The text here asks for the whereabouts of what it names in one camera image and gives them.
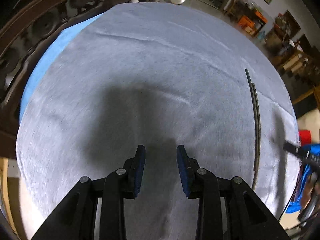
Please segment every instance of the gray cloth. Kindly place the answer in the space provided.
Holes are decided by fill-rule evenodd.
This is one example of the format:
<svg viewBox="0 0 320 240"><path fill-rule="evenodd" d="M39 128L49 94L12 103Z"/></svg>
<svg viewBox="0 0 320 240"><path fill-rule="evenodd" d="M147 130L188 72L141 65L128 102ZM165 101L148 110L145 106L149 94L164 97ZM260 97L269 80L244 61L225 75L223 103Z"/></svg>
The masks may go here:
<svg viewBox="0 0 320 240"><path fill-rule="evenodd" d="M256 84L261 159L256 193L277 217L299 162L288 92L268 59L215 17L165 3L120 4L83 29L33 93L17 141L32 198L47 217L78 179L107 176L147 150L141 192L125 201L129 239L194 239L197 200L182 191L176 147L219 177L251 185Z"/></svg>

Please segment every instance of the wooden furniture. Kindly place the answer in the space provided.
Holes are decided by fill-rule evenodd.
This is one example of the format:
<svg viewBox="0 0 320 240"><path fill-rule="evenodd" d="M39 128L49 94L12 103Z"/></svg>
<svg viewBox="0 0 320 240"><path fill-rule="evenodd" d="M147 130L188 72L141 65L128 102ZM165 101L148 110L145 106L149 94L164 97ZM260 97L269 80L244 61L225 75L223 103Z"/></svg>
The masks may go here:
<svg viewBox="0 0 320 240"><path fill-rule="evenodd" d="M277 69L284 69L286 72L295 72L299 68L309 65L312 62L313 58L311 56L298 49L294 49L294 53L284 63L280 64Z"/></svg>
<svg viewBox="0 0 320 240"><path fill-rule="evenodd" d="M13 16L0 30L0 156L15 158L24 87L60 32L129 1L20 0L17 3Z"/></svg>
<svg viewBox="0 0 320 240"><path fill-rule="evenodd" d="M292 101L292 105L295 105L295 104L301 102L303 99L307 98L308 96L311 96L312 94L314 95L316 102L317 102L317 107L320 110L320 86L313 87L313 89L310 89L309 91L307 91L303 95L299 96L297 99Z"/></svg>
<svg viewBox="0 0 320 240"><path fill-rule="evenodd" d="M287 38L285 38L285 40L292 39L301 28L289 11L286 11L283 14L283 17L286 20L286 22L290 25L290 28L291 28L291 33Z"/></svg>
<svg viewBox="0 0 320 240"><path fill-rule="evenodd" d="M250 28L252 28L252 36L257 35L268 22L268 20L259 11L252 8L252 5L247 4L244 2L244 0L231 0L226 14L229 17L233 15L241 27L246 27L248 25ZM247 19L247 23L251 24L244 24L244 17ZM254 22L257 22L260 26L256 28Z"/></svg>
<svg viewBox="0 0 320 240"><path fill-rule="evenodd" d="M16 227L13 222L10 203L9 203L9 195L8 195L8 159L0 157L0 207L3 211L5 217L9 225L15 234L17 233Z"/></svg>
<svg viewBox="0 0 320 240"><path fill-rule="evenodd" d="M266 47L272 53L277 53L282 46L282 38L278 36L275 29L273 28L266 35Z"/></svg>
<svg viewBox="0 0 320 240"><path fill-rule="evenodd" d="M303 49L304 54L308 55L307 57L320 59L319 51L316 49L316 47L313 47L313 48L311 47L305 34L303 34L299 38L299 41L300 41L300 46ZM284 65L285 62L290 60L294 55L298 55L298 54L301 54L301 52L299 52L298 50L296 50L292 46L288 46L280 55L271 57L271 58L269 58L269 60L275 68L281 69L281 65Z"/></svg>

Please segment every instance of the blue cloth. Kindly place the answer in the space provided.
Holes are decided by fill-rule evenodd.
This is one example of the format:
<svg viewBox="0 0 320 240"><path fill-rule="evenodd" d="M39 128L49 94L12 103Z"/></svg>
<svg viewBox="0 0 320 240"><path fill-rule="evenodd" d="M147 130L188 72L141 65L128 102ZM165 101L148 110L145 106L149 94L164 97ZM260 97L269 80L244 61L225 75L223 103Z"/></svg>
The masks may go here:
<svg viewBox="0 0 320 240"><path fill-rule="evenodd" d="M305 145L302 148L305 150L309 150L309 152L314 155L320 154L320 144ZM303 170L302 181L301 181L300 188L298 191L299 195L295 201L290 201L289 206L286 210L286 213L294 213L296 211L301 210L300 200L302 198L302 193L303 193L304 186L307 182L307 178L311 173L312 173L312 171L311 171L310 165L306 165Z"/></svg>
<svg viewBox="0 0 320 240"><path fill-rule="evenodd" d="M73 25L63 30L58 38L50 45L50 47L43 54L32 74L30 75L26 87L23 91L20 104L19 122L23 117L24 111L27 107L29 99L36 89L37 85L43 78L44 74L52 64L52 62L58 57L58 55L65 49L65 47L72 41L78 33L87 27L90 23L98 19L102 14L92 17L84 22Z"/></svg>

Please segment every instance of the black metal bracket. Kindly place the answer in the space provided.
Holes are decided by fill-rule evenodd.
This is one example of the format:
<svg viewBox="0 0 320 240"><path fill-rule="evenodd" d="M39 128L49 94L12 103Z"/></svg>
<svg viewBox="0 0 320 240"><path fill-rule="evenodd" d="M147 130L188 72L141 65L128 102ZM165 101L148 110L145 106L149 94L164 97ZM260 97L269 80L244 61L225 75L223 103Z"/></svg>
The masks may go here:
<svg viewBox="0 0 320 240"><path fill-rule="evenodd" d="M32 240L93 239L98 198L102 197L100 239L126 240L123 199L135 199L145 163L145 147L106 178L83 176L33 236Z"/></svg>
<svg viewBox="0 0 320 240"><path fill-rule="evenodd" d="M177 148L181 183L189 199L199 198L196 240L223 240L220 197L225 198L228 239L290 239L277 219L240 177L217 178L189 158L183 145Z"/></svg>

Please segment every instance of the floor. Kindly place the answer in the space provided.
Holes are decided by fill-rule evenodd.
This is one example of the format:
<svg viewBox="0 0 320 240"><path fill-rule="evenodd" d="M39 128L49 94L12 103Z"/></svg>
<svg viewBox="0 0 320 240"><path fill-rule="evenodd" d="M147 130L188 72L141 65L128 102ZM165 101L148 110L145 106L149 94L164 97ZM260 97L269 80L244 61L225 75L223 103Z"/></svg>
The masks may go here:
<svg viewBox="0 0 320 240"><path fill-rule="evenodd" d="M222 21L226 22L233 28L236 28L239 32L245 35L249 40L251 40L262 52L266 57L270 57L268 51L264 48L263 43L258 41L255 38L252 38L249 34L247 34L244 30L242 30L235 22L231 22L230 19L225 16L221 11L213 8L212 6L200 2L198 0L186 0L181 6L187 6L190 8L194 8L205 13L208 13L212 16L215 16ZM292 81L288 77L285 83L288 83L288 87ZM13 219L16 224L16 228L20 235L21 240L31 239L33 234L36 230L40 227L44 218L41 216L40 212L32 202L31 196L29 195L26 185L23 179L20 177L18 170L11 171L11 178L8 179L9 181L9 198L11 199L11 206L12 206L12 215ZM284 228L291 227L297 224L296 220L297 214L294 215L285 215L281 221L281 224Z"/></svg>

